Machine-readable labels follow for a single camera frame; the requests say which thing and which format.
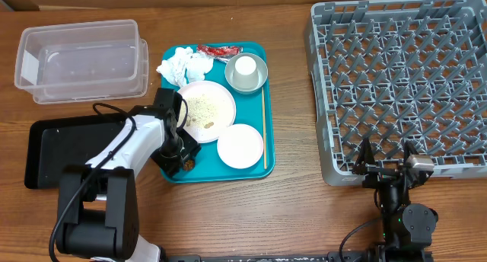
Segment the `white napkin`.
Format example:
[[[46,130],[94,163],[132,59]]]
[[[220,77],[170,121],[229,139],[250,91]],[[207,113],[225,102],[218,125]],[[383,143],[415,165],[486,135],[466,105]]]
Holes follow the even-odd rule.
[[[170,84],[183,87],[186,82],[186,66],[193,55],[191,47],[177,47],[175,53],[169,59],[161,61],[156,71],[161,74]]]
[[[214,59],[206,54],[193,53],[186,63],[186,77],[188,82],[203,81],[205,74],[213,68]]]

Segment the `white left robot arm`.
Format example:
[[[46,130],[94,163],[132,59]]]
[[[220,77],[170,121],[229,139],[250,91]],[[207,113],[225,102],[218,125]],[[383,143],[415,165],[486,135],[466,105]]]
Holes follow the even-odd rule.
[[[124,112],[112,142],[83,165],[68,165],[59,181],[57,221],[49,256],[71,254],[95,261],[166,261],[165,250],[139,233],[135,179],[148,160],[168,176],[191,171],[200,144],[183,128],[187,102],[159,88],[153,104]]]

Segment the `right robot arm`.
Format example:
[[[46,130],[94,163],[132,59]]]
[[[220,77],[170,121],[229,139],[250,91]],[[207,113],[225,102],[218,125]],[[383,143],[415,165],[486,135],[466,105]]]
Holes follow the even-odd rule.
[[[371,245],[359,257],[360,261],[433,260],[425,249],[432,243],[438,213],[420,203],[412,203],[409,191],[428,181],[433,175],[434,163],[429,156],[419,154],[410,141],[404,142],[403,155],[403,162],[395,168],[380,167],[374,160],[370,140],[362,140],[352,173],[364,177],[363,188],[374,190],[380,216],[351,233],[380,221],[384,240]]]

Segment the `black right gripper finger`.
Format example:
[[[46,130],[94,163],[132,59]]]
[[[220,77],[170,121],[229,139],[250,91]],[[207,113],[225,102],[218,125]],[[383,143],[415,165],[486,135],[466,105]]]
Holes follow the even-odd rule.
[[[360,145],[358,158],[353,166],[353,174],[368,174],[369,168],[375,167],[374,153],[369,138],[364,138]]]
[[[405,141],[403,146],[403,165],[405,167],[412,167],[413,160],[417,156],[418,151],[415,148],[415,145],[411,141]]]

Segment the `large white plate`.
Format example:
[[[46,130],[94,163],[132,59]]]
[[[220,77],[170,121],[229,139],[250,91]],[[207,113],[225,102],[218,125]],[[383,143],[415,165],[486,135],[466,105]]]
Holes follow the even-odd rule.
[[[198,143],[218,139],[221,132],[236,118],[236,103],[224,86],[213,81],[196,81],[182,87],[178,93],[185,100],[180,111],[178,126]]]

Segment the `red foil wrapper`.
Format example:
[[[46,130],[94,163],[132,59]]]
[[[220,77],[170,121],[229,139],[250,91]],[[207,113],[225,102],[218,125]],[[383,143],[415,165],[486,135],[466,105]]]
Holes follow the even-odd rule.
[[[228,62],[234,56],[240,54],[243,48],[240,46],[208,46],[198,45],[197,52],[221,62]]]

